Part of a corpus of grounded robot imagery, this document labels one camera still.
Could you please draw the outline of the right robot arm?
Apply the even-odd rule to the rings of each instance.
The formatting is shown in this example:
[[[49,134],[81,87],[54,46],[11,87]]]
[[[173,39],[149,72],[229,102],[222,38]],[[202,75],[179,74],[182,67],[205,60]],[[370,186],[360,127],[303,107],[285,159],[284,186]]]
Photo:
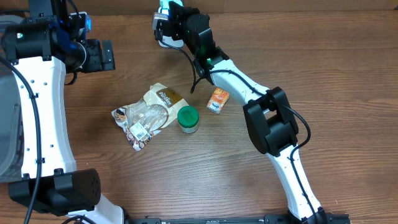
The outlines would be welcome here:
[[[182,42],[189,51],[193,83],[208,80],[227,91],[243,106],[249,138],[272,162],[287,197],[287,223],[328,223],[326,212],[311,190],[300,161],[298,120],[283,89],[262,86],[242,71],[216,46],[209,15],[185,7],[181,1],[160,1],[152,28],[155,38],[168,47],[164,37]]]

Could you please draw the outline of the orange small packet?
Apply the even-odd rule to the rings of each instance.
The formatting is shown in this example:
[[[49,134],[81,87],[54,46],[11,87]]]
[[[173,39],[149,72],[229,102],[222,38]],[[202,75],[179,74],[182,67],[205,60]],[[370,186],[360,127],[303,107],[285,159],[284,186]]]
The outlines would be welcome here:
[[[229,93],[219,87],[216,87],[206,107],[210,111],[216,114],[220,114],[221,110],[223,109],[224,105],[228,102],[228,100],[229,100]]]

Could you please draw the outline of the beige brown snack bag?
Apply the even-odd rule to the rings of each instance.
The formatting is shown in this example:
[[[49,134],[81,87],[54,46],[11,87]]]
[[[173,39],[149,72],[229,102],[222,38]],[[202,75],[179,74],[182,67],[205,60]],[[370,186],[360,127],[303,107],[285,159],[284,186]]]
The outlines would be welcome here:
[[[187,106],[184,98],[173,89],[156,83],[136,103],[111,112],[130,145],[136,151],[143,149],[176,118],[178,111]]]

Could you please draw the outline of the mint green wipes pack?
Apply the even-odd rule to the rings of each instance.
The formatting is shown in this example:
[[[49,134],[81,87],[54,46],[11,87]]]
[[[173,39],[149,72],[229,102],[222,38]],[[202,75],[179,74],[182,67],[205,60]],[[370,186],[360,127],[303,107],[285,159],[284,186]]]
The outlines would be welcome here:
[[[169,10],[170,10],[169,2],[176,2],[179,6],[183,6],[182,0],[160,0],[158,13],[169,15]]]

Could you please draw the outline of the green lid jar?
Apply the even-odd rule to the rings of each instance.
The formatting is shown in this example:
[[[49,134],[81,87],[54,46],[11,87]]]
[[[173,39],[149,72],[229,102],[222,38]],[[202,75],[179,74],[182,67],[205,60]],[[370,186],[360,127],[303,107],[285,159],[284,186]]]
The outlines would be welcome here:
[[[177,121],[184,133],[194,133],[198,129],[199,120],[198,110],[192,106],[184,106],[178,111]]]

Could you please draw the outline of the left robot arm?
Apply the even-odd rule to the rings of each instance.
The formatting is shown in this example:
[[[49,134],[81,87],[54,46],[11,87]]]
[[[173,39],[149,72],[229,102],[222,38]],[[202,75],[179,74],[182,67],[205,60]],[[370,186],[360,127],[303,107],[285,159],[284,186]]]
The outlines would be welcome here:
[[[29,2],[29,17],[6,28],[1,62],[19,89],[24,133],[22,178],[8,186],[9,197],[32,212],[64,217],[67,223],[127,223],[123,208],[101,192],[95,169],[78,170],[67,132],[64,103],[67,74],[116,68],[112,44],[88,39],[84,11],[69,13],[72,1]]]

